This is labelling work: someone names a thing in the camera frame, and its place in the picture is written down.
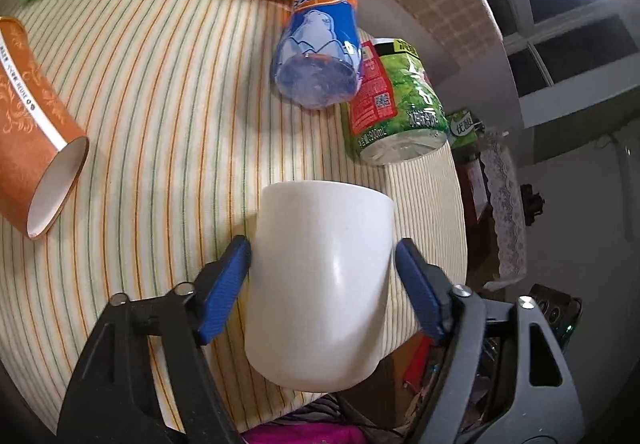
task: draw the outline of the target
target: yellow label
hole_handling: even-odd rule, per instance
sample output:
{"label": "yellow label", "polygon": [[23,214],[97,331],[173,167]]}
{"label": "yellow label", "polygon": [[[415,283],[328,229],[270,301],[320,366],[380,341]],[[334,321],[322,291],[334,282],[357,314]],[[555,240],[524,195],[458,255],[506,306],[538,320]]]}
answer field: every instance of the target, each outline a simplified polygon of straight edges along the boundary
{"label": "yellow label", "polygon": [[416,49],[401,39],[394,40],[394,52],[406,52],[414,58],[420,59],[420,56],[418,56]]}

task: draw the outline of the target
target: blue gripper pad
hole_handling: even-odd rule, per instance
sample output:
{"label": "blue gripper pad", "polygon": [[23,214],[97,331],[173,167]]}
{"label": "blue gripper pad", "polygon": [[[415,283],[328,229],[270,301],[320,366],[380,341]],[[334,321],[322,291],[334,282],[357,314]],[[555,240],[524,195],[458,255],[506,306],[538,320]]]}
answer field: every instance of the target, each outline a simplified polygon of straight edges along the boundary
{"label": "blue gripper pad", "polygon": [[198,342],[206,345],[225,328],[226,319],[236,302],[251,265],[251,244],[244,236],[235,236],[225,254],[204,266],[194,281],[202,318],[196,331]]}
{"label": "blue gripper pad", "polygon": [[396,269],[422,332],[439,345],[453,325],[449,279],[441,268],[424,261],[410,238],[396,245]]}

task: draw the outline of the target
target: orange paper cup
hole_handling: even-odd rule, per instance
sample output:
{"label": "orange paper cup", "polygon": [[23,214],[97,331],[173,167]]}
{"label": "orange paper cup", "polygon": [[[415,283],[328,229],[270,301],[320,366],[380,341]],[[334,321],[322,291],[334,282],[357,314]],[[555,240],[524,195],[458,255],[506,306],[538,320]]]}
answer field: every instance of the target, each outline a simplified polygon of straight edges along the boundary
{"label": "orange paper cup", "polygon": [[0,17],[0,214],[31,240],[74,188],[89,140],[40,72],[27,33]]}

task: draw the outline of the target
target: paper cup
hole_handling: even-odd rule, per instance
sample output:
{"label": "paper cup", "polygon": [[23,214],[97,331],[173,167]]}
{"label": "paper cup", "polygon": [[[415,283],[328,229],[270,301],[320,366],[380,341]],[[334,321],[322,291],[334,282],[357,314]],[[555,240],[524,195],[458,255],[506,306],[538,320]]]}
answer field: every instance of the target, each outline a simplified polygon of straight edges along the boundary
{"label": "paper cup", "polygon": [[393,201],[323,181],[265,188],[252,240],[244,349],[275,384],[336,392],[382,358]]}
{"label": "paper cup", "polygon": [[0,18],[0,214],[31,240],[52,225],[89,148],[40,72],[27,34]]}

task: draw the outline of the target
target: white stripe on cup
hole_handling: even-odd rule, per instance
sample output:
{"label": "white stripe on cup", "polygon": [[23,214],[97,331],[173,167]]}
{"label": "white stripe on cup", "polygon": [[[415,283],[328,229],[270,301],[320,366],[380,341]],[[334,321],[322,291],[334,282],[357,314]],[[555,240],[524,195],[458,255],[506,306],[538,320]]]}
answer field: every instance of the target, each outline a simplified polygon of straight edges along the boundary
{"label": "white stripe on cup", "polygon": [[22,101],[22,104],[27,109],[27,111],[33,117],[33,120],[36,122],[38,127],[42,130],[44,135],[47,136],[49,141],[53,144],[56,150],[60,151],[66,146],[66,140],[60,135],[60,132],[56,129],[49,117],[42,111],[42,109],[38,106],[33,95],[31,95],[27,85],[24,83],[24,80],[20,76],[20,72],[15,67],[14,60],[11,58],[9,54],[9,49],[4,42],[4,36],[0,32],[0,62],[4,67],[4,72],[6,72],[9,81],[14,87],[18,97]]}

